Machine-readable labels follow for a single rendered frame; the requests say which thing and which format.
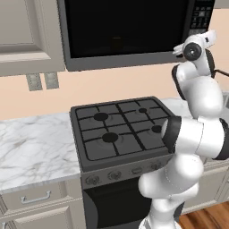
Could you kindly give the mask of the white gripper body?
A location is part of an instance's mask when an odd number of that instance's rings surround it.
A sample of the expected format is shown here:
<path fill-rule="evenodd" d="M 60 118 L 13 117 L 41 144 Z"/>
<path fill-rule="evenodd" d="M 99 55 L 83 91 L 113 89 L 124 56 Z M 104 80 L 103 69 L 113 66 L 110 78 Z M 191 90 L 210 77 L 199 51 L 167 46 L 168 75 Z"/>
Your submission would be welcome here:
<path fill-rule="evenodd" d="M 174 47 L 173 54 L 174 54 L 177 58 L 183 57 L 182 47 L 183 47 L 183 44 Z"/>

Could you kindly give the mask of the dark grey microwave oven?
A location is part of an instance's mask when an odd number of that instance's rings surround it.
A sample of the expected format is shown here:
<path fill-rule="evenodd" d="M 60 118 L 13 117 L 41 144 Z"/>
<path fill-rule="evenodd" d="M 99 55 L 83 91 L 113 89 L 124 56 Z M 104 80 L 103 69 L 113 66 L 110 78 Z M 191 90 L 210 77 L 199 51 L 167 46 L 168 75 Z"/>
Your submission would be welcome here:
<path fill-rule="evenodd" d="M 176 63 L 208 31 L 216 0 L 57 0 L 70 72 Z"/>

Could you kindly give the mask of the black tap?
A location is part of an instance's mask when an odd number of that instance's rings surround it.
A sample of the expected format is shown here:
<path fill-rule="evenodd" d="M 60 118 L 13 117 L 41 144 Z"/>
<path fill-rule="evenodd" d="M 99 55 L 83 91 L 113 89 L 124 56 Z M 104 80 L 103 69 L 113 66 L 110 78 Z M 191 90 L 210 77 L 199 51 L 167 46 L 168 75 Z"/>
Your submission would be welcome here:
<path fill-rule="evenodd" d="M 224 72 L 224 71 L 221 71 L 221 70 L 218 70 L 218 69 L 215 69 L 214 72 L 219 72 L 219 73 L 223 74 L 224 76 L 229 77 L 229 73 L 228 72 Z"/>

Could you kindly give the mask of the dark stove knob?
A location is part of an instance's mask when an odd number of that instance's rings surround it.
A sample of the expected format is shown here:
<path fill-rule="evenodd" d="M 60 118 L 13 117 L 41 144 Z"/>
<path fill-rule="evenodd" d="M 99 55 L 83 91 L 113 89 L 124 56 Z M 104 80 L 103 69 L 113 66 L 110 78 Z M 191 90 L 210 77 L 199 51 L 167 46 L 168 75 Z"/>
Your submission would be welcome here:
<path fill-rule="evenodd" d="M 132 174 L 142 174 L 142 171 L 143 171 L 143 169 L 142 169 L 142 167 L 136 167 L 136 168 L 133 168 L 132 170 L 131 170 L 131 173 Z"/>
<path fill-rule="evenodd" d="M 150 165 L 150 169 L 152 171 L 155 171 L 161 167 L 162 167 L 162 163 L 160 161 L 157 161 L 156 163 Z"/>
<path fill-rule="evenodd" d="M 99 183 L 99 177 L 96 175 L 91 175 L 86 179 L 87 184 L 96 185 Z"/>
<path fill-rule="evenodd" d="M 122 173 L 120 171 L 113 171 L 108 174 L 109 180 L 119 180 L 121 178 Z"/>

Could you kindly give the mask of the dark grey gas stove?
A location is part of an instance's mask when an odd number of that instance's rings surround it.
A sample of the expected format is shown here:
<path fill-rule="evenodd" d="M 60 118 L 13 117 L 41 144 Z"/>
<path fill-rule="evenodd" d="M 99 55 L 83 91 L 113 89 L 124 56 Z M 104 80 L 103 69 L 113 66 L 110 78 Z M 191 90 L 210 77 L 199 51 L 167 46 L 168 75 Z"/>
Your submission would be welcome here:
<path fill-rule="evenodd" d="M 72 132 L 81 168 L 82 190 L 140 178 L 152 172 L 150 165 L 162 167 L 172 154 L 161 140 L 164 121 L 173 113 L 155 97 L 133 98 L 71 108 Z M 142 174 L 131 170 L 142 167 Z M 113 171 L 122 173 L 119 180 L 109 180 Z M 86 179 L 99 177 L 91 185 Z"/>

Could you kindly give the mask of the beige base cupboard run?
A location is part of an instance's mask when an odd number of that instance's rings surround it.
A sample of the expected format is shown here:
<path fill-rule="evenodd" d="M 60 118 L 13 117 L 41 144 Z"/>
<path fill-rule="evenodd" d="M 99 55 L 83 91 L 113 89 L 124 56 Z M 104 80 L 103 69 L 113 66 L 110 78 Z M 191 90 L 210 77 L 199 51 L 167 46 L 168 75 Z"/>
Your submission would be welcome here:
<path fill-rule="evenodd" d="M 182 214 L 211 207 L 220 202 L 220 193 L 229 177 L 229 159 L 224 162 L 208 162 L 204 174 L 199 179 L 199 192 L 196 197 L 185 202 Z"/>

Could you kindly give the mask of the black oven door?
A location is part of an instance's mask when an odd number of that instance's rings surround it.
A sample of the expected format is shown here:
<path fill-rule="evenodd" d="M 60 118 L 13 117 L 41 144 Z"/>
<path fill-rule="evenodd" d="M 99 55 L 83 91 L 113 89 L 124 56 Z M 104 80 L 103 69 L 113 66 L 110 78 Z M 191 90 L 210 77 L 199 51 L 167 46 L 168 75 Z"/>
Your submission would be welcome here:
<path fill-rule="evenodd" d="M 151 199 L 140 194 L 139 178 L 82 191 L 86 229 L 139 229 Z"/>

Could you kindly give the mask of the beige drawer front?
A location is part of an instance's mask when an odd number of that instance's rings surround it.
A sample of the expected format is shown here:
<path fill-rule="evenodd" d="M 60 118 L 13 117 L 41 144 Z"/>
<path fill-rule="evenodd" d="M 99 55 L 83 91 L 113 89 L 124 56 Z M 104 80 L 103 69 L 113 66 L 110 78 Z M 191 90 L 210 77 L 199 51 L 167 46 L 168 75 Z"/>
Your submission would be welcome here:
<path fill-rule="evenodd" d="M 44 197 L 46 195 L 46 191 L 51 191 L 51 196 L 49 199 L 31 204 L 21 204 L 21 197 L 26 196 L 27 199 L 36 199 Z M 9 211 L 34 207 L 39 204 L 45 204 L 54 200 L 64 198 L 66 194 L 67 192 L 65 183 L 55 182 L 35 188 L 3 194 L 0 196 L 0 207 L 2 208 L 3 214 L 5 215 Z"/>

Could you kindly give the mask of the beige base cupboard door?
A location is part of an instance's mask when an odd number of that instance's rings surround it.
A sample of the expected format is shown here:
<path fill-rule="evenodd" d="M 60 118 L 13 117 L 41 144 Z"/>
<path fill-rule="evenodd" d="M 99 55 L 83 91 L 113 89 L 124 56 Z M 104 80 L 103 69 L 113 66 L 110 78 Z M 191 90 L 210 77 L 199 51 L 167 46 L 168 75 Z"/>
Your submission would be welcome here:
<path fill-rule="evenodd" d="M 14 223 L 17 229 L 74 229 L 69 207 L 17 218 Z"/>

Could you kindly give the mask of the beige wall cupboard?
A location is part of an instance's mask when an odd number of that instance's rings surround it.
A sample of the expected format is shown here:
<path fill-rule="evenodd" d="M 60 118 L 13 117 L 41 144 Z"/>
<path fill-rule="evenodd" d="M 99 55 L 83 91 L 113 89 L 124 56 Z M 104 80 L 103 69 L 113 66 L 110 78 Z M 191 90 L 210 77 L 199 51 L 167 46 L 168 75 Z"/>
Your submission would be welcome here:
<path fill-rule="evenodd" d="M 214 7 L 216 9 L 229 9 L 229 0 L 216 0 Z"/>

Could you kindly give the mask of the grey wall socket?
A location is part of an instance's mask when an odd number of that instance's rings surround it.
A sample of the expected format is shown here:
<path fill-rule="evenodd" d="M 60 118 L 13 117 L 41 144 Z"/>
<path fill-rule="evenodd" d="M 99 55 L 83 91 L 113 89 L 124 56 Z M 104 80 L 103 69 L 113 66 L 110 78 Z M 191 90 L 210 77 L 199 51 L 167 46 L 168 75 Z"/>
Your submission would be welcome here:
<path fill-rule="evenodd" d="M 59 81 L 56 72 L 46 72 L 45 73 L 45 82 L 47 89 L 58 89 Z"/>
<path fill-rule="evenodd" d="M 26 79 L 30 91 L 42 90 L 41 79 L 38 73 L 27 74 Z"/>

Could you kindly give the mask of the beige wall cupboard door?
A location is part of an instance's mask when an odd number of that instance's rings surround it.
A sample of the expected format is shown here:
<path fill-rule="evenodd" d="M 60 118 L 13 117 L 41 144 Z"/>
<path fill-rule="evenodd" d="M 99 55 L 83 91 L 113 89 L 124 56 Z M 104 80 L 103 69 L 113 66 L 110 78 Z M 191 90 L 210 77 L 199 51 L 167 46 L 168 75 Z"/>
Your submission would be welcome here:
<path fill-rule="evenodd" d="M 0 76 L 61 72 L 56 0 L 0 0 Z"/>

